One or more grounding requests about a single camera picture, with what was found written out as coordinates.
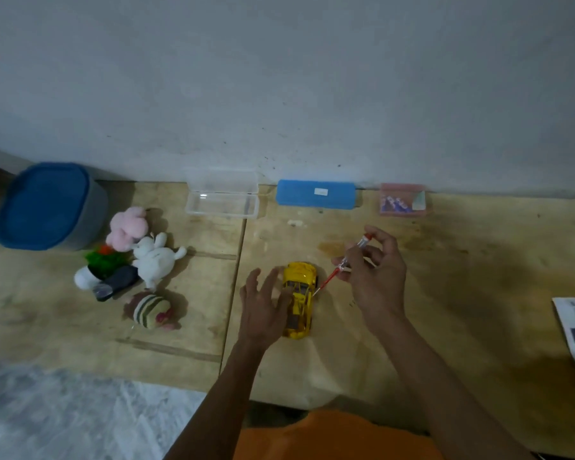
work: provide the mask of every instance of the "hand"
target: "hand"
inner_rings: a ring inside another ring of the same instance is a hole
[[[375,226],[364,230],[381,243],[381,249],[371,245],[348,248],[345,256],[351,271],[342,271],[337,277],[351,284],[365,324],[377,334],[388,319],[405,316],[406,264],[394,237]],[[338,265],[342,259],[333,258],[332,263]]]
[[[279,270],[273,268],[264,280],[260,292],[257,290],[257,277],[260,268],[254,269],[239,294],[243,304],[241,327],[238,330],[238,340],[256,350],[266,351],[281,337],[288,320],[288,307],[292,303],[292,289],[281,291],[277,306],[270,300],[273,286],[279,275]]]

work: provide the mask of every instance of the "screwdriver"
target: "screwdriver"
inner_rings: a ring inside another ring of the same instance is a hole
[[[370,240],[373,238],[372,234],[364,234],[362,236],[362,238],[360,239],[360,242],[358,242],[356,244],[356,247],[362,249],[364,247],[366,247],[368,245],[368,242],[370,242]],[[317,288],[317,290],[315,290],[315,292],[313,293],[313,295],[311,296],[311,298],[315,297],[315,294],[317,294],[319,291],[321,291],[324,287],[326,287],[326,285],[330,282],[330,280],[332,278],[334,278],[337,274],[339,274],[341,271],[343,271],[345,268],[347,267],[347,257],[344,257],[341,262],[338,264],[338,266],[334,269],[334,271],[332,273],[330,273],[330,275],[328,276],[328,278],[322,283],[322,285],[320,287]]]

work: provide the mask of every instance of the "marble floor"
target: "marble floor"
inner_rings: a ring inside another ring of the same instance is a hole
[[[156,460],[205,394],[0,362],[0,460]]]

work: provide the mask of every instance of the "yellow toy car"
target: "yellow toy car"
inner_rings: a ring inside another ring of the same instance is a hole
[[[294,301],[287,309],[287,323],[283,335],[302,339],[311,331],[313,293],[318,286],[318,271],[312,264],[297,261],[283,270],[283,287],[294,289]]]

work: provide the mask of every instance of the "white plush bunny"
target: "white plush bunny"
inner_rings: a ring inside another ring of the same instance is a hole
[[[138,268],[139,278],[145,281],[145,287],[152,292],[156,290],[160,279],[173,269],[175,260],[183,258],[188,252],[185,247],[179,247],[176,252],[164,247],[166,237],[165,232],[160,232],[155,241],[151,237],[143,237],[132,248],[136,257],[132,266]]]

